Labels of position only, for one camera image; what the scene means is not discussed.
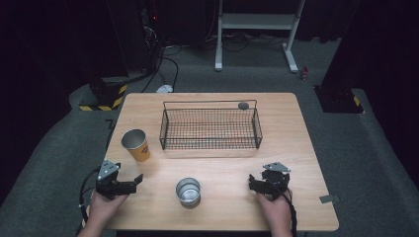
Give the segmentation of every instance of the dark background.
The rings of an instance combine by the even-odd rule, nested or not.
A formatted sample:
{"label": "dark background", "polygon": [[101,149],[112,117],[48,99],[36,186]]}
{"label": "dark background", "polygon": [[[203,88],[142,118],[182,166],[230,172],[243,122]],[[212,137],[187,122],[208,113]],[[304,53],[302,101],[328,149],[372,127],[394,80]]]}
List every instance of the dark background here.
{"label": "dark background", "polygon": [[[1,3],[2,202],[39,141],[71,110],[68,96],[90,83],[80,54],[89,51],[89,47],[80,47],[86,43],[74,32],[72,19],[77,16],[70,14],[69,2]],[[208,33],[213,1],[170,1],[169,10],[164,8],[168,6],[164,0],[151,2],[162,4],[162,14],[166,11],[166,19],[163,17],[160,22],[161,29],[166,29],[165,38],[202,43],[202,38],[191,39],[188,35]],[[283,2],[285,7],[281,8],[280,2],[268,0],[254,8],[252,3],[243,0],[235,6],[235,1],[225,1],[224,8],[268,13],[276,9],[293,11],[296,6]],[[104,17],[104,8],[92,9],[90,21],[105,28],[107,21],[98,17]],[[205,12],[205,16],[186,14],[185,9]],[[343,38],[330,67],[334,73],[328,74],[328,80],[337,87],[345,85],[366,91],[387,139],[416,185],[419,183],[418,10],[418,1],[413,0],[306,1],[296,34],[299,40],[321,38],[327,42]],[[202,22],[187,24],[197,17]]]}

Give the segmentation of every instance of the black wire basket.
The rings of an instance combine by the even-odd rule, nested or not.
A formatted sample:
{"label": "black wire basket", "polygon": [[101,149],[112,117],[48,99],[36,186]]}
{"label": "black wire basket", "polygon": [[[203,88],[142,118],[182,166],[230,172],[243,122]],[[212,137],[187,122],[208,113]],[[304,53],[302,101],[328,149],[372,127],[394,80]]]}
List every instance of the black wire basket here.
{"label": "black wire basket", "polygon": [[165,149],[259,148],[256,100],[164,102],[160,143]]}

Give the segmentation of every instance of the human arm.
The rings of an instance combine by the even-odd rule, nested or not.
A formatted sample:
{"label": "human arm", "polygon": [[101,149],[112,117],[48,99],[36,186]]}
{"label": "human arm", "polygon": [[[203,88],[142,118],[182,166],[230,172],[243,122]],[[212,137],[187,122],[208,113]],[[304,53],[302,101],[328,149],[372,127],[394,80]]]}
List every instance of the human arm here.
{"label": "human arm", "polygon": [[128,198],[128,195],[118,196],[110,200],[93,192],[89,209],[89,219],[78,237],[99,237],[108,222],[117,213],[118,208]]}
{"label": "human arm", "polygon": [[272,237],[291,237],[291,211],[286,199],[280,196],[275,200],[268,200],[264,194],[257,193],[256,195],[268,221]]}

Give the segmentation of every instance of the black cable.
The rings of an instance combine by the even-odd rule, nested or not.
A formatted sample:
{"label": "black cable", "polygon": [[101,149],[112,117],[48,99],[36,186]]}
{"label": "black cable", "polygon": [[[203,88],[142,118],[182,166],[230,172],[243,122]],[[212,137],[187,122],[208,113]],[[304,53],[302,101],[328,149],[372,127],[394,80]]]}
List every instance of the black cable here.
{"label": "black cable", "polygon": [[164,48],[166,49],[166,48],[168,48],[168,47],[175,47],[175,46],[179,47],[179,50],[177,50],[177,51],[175,51],[175,52],[172,52],[172,53],[169,53],[169,54],[163,54],[163,56],[171,56],[171,55],[175,55],[176,53],[179,53],[180,51],[182,51],[182,46],[181,46],[181,45],[166,46],[166,47],[164,47]]}
{"label": "black cable", "polygon": [[150,85],[151,81],[152,81],[152,80],[153,80],[153,78],[156,76],[156,74],[157,74],[158,70],[160,69],[161,61],[163,61],[163,60],[161,60],[161,59],[160,59],[160,62],[159,62],[159,64],[158,64],[158,66],[157,66],[156,70],[154,71],[153,75],[150,77],[150,80],[148,80],[148,82],[147,82],[147,84],[145,85],[145,87],[142,89],[141,93],[143,93],[143,92],[145,91],[145,89],[147,89],[148,85]]}
{"label": "black cable", "polygon": [[81,215],[83,216],[83,219],[85,222],[87,222],[87,220],[89,219],[89,216],[87,216],[87,211],[86,211],[86,205],[84,203],[84,187],[86,186],[87,181],[90,179],[90,177],[92,175],[94,175],[95,173],[99,173],[99,171],[101,170],[101,166],[98,166],[96,169],[92,170],[84,179],[83,184],[81,185],[80,188],[80,195],[79,195],[79,208],[81,211]]}
{"label": "black cable", "polygon": [[124,85],[130,84],[132,82],[141,81],[141,80],[149,77],[150,74],[151,74],[151,70],[148,71],[147,73],[143,74],[143,75],[128,79],[128,80],[123,81],[123,82],[106,82],[106,85],[107,86],[124,86]]}
{"label": "black cable", "polygon": [[94,189],[96,189],[96,186],[95,187],[90,187],[89,189],[87,189],[83,192],[83,195],[85,195],[87,192],[89,192],[91,190],[94,190]]}
{"label": "black cable", "polygon": [[284,42],[287,38],[276,38],[276,37],[273,37],[272,39],[269,39],[269,41],[266,41],[266,42],[252,41],[252,40],[259,40],[259,39],[260,38],[251,39],[249,41],[249,44],[252,44],[252,45],[275,45],[275,44]]}
{"label": "black cable", "polygon": [[158,74],[160,75],[160,78],[161,78],[161,81],[163,82],[163,85],[167,85],[166,77],[164,76],[164,74],[160,70],[158,70]]}
{"label": "black cable", "polygon": [[216,41],[212,42],[211,40],[206,41],[206,43],[204,44],[202,48],[203,51],[210,51],[213,49],[216,49]]}
{"label": "black cable", "polygon": [[293,233],[293,237],[296,237],[296,211],[295,211],[295,208],[293,207],[293,194],[291,193],[290,189],[287,188],[287,190],[290,194],[290,198],[288,198],[284,193],[282,193],[281,196],[286,199],[287,203],[290,206],[292,233]]}
{"label": "black cable", "polygon": [[179,65],[178,65],[178,63],[176,63],[174,60],[172,60],[170,58],[162,57],[162,59],[169,60],[169,61],[173,62],[175,64],[175,66],[176,66],[175,79],[173,79],[173,85],[172,85],[172,92],[175,92],[176,80],[178,79],[178,73],[179,73]]}
{"label": "black cable", "polygon": [[239,51],[242,51],[242,50],[244,50],[249,45],[249,40],[245,36],[242,36],[242,37],[233,37],[233,38],[227,38],[227,39],[228,39],[229,42],[232,42],[232,43],[244,43],[244,46],[242,46],[241,48],[236,49],[236,50],[228,49],[228,47],[225,47],[225,45],[223,44],[222,45],[222,48],[224,50],[226,50],[226,51],[229,51],[229,52],[239,52]]}

